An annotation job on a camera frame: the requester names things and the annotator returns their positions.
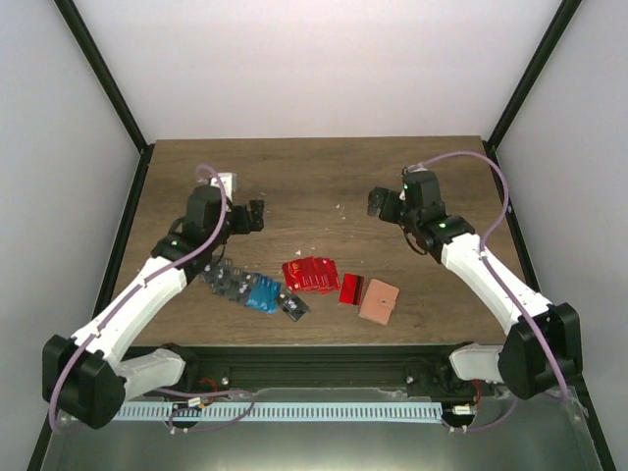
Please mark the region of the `pink leather card holder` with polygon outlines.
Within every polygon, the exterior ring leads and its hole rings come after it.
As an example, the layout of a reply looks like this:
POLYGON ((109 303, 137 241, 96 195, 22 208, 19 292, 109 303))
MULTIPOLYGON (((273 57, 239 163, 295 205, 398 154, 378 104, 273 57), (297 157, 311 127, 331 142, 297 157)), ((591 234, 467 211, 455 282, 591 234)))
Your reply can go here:
POLYGON ((396 306, 399 288, 372 279, 366 289, 358 316, 379 325, 386 325, 396 306))

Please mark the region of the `black VIP card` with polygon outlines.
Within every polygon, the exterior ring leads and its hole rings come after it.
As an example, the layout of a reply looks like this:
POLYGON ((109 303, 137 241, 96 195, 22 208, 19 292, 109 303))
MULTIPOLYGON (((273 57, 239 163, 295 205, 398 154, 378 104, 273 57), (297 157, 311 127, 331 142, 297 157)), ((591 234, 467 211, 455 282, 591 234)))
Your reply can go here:
POLYGON ((289 290, 282 290, 276 297, 278 307, 285 312, 293 322, 298 322, 310 311, 310 307, 298 295, 289 290))

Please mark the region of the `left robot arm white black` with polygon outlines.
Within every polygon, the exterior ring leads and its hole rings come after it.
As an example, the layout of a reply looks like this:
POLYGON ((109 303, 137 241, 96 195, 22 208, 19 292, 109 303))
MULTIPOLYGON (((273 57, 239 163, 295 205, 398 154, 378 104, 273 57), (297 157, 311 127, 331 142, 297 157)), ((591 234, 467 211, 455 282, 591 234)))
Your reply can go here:
POLYGON ((184 215, 132 282, 71 337, 55 335, 43 346, 42 396, 51 426, 66 412, 100 429, 140 395, 170 388, 188 396, 199 388, 198 360, 186 348, 166 343, 140 357, 125 355, 156 314, 209 269, 217 247, 230 236, 263 230, 264 206, 261 199, 233 204, 230 185, 221 178, 194 189, 184 215))

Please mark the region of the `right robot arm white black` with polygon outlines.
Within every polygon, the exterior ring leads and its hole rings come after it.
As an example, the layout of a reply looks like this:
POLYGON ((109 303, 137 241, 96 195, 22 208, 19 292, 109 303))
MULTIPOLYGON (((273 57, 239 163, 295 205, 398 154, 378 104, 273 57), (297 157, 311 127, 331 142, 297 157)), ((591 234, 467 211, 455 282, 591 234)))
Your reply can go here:
POLYGON ((368 215, 401 227, 414 251, 431 255, 462 280, 506 335, 502 345, 469 343, 454 350, 436 371, 439 389, 457 395, 481 380, 529 399, 578 377, 583 358, 576 310, 551 303, 482 247, 464 218, 447 213, 433 172, 404 172, 402 183, 400 191, 374 187, 368 215))

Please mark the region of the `black card pile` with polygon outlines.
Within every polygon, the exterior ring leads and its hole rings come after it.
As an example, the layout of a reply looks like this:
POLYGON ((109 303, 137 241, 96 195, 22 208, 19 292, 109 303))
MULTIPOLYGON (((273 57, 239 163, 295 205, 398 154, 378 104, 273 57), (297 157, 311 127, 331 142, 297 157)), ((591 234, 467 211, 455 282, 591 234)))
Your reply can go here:
POLYGON ((214 257, 201 272, 200 279, 211 287, 214 294, 245 305, 259 281, 259 275, 234 266, 230 258, 219 260, 214 257))

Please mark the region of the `blue card pile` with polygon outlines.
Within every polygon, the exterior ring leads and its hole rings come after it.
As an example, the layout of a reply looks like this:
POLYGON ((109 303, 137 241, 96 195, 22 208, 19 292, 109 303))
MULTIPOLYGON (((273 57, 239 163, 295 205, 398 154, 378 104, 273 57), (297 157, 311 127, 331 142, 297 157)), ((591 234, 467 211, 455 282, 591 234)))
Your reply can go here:
POLYGON ((259 275, 252 285, 245 306, 266 314, 274 314, 282 284, 264 275, 259 275))

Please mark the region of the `red VIP card pile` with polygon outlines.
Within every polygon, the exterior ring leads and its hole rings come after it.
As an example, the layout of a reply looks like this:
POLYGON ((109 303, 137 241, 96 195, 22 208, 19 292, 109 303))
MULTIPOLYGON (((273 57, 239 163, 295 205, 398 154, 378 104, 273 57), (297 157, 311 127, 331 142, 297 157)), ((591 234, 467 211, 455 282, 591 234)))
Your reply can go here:
POLYGON ((294 292, 328 293, 340 289, 336 262, 325 257, 306 257, 282 265, 286 285, 294 292))

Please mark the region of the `lone red card magnetic stripe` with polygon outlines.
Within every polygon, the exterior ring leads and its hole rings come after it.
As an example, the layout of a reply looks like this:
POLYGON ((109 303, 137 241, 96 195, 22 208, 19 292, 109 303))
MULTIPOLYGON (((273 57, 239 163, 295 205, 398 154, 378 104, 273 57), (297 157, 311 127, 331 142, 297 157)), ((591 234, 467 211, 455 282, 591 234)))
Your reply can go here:
POLYGON ((365 278, 351 273, 345 273, 340 286, 339 302, 358 306, 361 303, 365 278))

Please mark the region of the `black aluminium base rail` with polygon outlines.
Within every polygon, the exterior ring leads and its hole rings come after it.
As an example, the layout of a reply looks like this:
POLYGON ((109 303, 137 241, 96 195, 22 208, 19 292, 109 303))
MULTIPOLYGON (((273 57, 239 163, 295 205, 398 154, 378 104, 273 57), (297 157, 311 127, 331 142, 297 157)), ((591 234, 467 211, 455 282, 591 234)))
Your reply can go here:
POLYGON ((206 391, 270 388, 401 388, 410 395, 463 397, 471 393, 450 365, 450 345, 179 346, 164 347, 185 361, 173 388, 206 391))

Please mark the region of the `left black frame post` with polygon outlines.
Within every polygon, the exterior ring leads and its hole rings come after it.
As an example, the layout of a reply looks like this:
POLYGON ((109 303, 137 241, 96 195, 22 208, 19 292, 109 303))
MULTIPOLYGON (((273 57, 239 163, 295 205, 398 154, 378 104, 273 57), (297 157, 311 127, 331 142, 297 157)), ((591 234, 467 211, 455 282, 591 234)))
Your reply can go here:
POLYGON ((76 2, 72 0, 54 0, 53 3, 69 28, 103 91, 107 95, 109 102, 125 128, 133 146, 139 154, 143 154, 148 148, 148 143, 131 112, 127 100, 102 56, 96 41, 79 12, 76 2))

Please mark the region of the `black frame post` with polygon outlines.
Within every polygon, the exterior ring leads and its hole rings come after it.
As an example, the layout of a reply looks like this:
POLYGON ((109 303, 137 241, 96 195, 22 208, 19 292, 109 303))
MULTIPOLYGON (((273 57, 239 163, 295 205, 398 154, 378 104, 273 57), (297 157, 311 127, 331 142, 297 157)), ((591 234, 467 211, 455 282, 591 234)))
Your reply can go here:
POLYGON ((133 146, 139 154, 143 154, 148 148, 148 143, 131 112, 127 100, 102 56, 96 41, 79 12, 76 2, 72 0, 54 0, 53 3, 69 28, 103 91, 107 95, 109 102, 125 128, 133 146))
POLYGON ((485 141, 490 149, 499 148, 581 4, 582 0, 562 0, 559 3, 493 131, 485 141))

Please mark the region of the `right black frame post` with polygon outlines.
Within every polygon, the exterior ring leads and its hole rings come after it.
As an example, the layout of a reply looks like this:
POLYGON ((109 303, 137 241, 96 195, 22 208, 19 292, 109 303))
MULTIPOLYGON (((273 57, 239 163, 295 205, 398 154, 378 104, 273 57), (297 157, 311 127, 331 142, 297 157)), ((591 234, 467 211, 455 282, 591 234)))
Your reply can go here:
POLYGON ((562 0, 559 3, 493 131, 485 141, 490 149, 499 148, 581 4, 582 0, 562 0))

